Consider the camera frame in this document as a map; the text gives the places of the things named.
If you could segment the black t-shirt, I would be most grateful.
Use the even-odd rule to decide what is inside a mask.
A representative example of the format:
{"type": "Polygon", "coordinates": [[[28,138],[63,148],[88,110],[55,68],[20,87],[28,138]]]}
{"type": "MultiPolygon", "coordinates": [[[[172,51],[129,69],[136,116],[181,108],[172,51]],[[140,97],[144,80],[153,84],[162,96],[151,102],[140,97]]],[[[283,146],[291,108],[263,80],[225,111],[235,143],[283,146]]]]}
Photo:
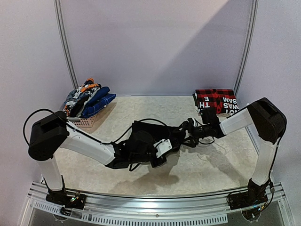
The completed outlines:
{"type": "Polygon", "coordinates": [[[156,142],[162,139],[169,139],[172,145],[171,152],[178,152],[180,150],[181,143],[186,136],[186,132],[179,130],[179,127],[134,121],[132,123],[132,131],[138,132],[140,130],[149,133],[156,142]]]}

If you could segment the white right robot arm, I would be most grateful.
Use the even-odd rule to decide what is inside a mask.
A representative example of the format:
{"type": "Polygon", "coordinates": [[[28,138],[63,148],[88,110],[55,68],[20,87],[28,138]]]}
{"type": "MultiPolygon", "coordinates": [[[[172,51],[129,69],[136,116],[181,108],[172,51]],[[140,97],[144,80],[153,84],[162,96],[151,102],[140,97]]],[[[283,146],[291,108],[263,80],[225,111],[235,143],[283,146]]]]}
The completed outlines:
{"type": "Polygon", "coordinates": [[[267,98],[254,101],[223,121],[209,109],[205,110],[207,124],[198,125],[189,118],[179,126],[179,131],[188,134],[188,146],[195,147],[199,139],[212,137],[220,139],[242,128],[254,125],[261,141],[257,163],[248,182],[248,191],[243,195],[247,205],[254,205],[270,183],[272,168],[280,141],[286,131],[285,115],[267,98]]]}

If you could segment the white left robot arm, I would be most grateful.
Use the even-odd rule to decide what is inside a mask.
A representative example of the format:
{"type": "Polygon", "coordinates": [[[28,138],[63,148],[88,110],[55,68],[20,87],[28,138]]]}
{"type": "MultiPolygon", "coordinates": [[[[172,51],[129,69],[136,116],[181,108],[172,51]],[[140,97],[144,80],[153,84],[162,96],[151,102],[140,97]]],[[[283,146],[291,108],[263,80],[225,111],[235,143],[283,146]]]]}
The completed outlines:
{"type": "Polygon", "coordinates": [[[49,115],[32,125],[30,138],[24,138],[28,154],[34,159],[42,172],[52,197],[59,204],[66,204],[70,194],[64,190],[64,181],[59,171],[55,152],[59,148],[68,149],[96,160],[107,168],[134,170],[133,164],[145,162],[154,167],[163,164],[165,154],[172,149],[169,137],[156,141],[151,134],[140,130],[132,137],[121,141],[103,142],[79,129],[70,122],[62,111],[53,112],[42,108],[31,113],[48,112],[49,115]]]}

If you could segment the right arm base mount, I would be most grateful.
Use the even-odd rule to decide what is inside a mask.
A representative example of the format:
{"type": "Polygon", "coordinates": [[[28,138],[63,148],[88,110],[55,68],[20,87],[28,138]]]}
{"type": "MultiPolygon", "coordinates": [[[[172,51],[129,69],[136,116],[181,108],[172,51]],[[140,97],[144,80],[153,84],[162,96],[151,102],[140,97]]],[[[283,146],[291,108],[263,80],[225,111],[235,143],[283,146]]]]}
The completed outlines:
{"type": "Polygon", "coordinates": [[[271,193],[270,199],[266,192],[261,193],[255,199],[251,199],[248,192],[235,191],[231,192],[226,197],[226,202],[231,210],[243,209],[243,208],[255,208],[261,212],[265,210],[273,201],[274,192],[271,193]]]}

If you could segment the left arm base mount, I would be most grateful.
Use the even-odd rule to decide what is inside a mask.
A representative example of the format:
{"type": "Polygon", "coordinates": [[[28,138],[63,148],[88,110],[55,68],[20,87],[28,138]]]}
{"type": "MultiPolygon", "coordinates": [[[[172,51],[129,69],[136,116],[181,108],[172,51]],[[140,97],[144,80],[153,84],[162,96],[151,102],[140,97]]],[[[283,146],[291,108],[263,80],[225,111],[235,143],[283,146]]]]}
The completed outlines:
{"type": "Polygon", "coordinates": [[[46,201],[62,205],[67,209],[83,210],[86,199],[87,196],[82,193],[74,193],[74,196],[69,196],[64,189],[60,191],[49,190],[46,195],[46,201]]]}

